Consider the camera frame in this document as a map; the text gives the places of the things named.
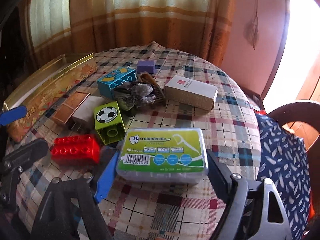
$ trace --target metal screw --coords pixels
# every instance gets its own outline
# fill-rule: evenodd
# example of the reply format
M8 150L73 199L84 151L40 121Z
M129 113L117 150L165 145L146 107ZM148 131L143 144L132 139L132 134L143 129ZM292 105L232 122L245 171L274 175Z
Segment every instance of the metal screw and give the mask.
M11 168L11 163L9 161L5 161L4 162L4 166L7 168L7 169L10 169Z
M239 173L232 173L232 177L234 179L241 179L242 178L242 176Z
M265 184L269 184L269 185L271 185L273 183L272 179L270 179L270 178L265 178L264 182L265 182Z
M85 179L91 179L92 178L92 174L90 172L87 172L87 173L83 174L83 177Z
M51 180L51 182L52 182L53 184L57 184L57 183L60 182L60 178L59 178L59 177L55 177L55 178L53 178L53 179Z
M0 192L0 199L3 203L7 203L8 198L7 198L7 194L4 191Z

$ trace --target round table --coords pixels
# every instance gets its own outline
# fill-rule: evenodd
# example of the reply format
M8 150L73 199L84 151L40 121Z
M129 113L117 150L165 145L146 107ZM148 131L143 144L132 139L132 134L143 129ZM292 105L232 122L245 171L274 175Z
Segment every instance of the round table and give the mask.
M211 112L168 100L166 106L124 117L131 128L199 127L206 148L232 172L255 179L260 165L260 135L257 120L239 86L222 70L194 55L164 48L152 42L147 46L111 49L96 54L97 73L80 82L53 105L27 133L20 144L9 143L12 152L36 138L45 138L50 149L55 138L75 133L57 126L51 115L75 90L98 96L96 80L119 66L135 68L137 60L156 61L155 80L161 88L174 75L215 85L218 97ZM31 230L38 206L54 177L79 178L87 167L60 167L50 153L21 175L17 186L19 216ZM209 239L224 210L208 179L196 186L133 183L117 176L108 197L99 204L115 239ZM83 221L75 203L75 219L81 239L86 239Z

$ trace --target green label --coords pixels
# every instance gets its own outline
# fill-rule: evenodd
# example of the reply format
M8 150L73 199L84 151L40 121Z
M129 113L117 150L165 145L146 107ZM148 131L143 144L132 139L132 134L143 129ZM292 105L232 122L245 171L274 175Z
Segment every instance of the green label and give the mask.
M129 130L118 168L164 173L202 172L199 133L196 130Z

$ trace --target transparent plastic box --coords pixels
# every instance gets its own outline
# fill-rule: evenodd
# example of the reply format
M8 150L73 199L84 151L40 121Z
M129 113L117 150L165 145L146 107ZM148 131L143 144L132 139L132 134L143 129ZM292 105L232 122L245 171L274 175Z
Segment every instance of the transparent plastic box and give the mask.
M208 175L202 130L129 129L116 171L137 182L197 184Z

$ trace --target pink wall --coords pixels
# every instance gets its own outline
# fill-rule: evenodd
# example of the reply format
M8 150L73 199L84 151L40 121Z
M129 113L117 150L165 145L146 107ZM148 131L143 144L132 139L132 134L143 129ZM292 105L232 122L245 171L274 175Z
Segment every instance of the pink wall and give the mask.
M259 40L254 50L244 38L255 0L236 0L230 39L221 69L238 85L261 94L270 76L284 29L285 0L259 0Z

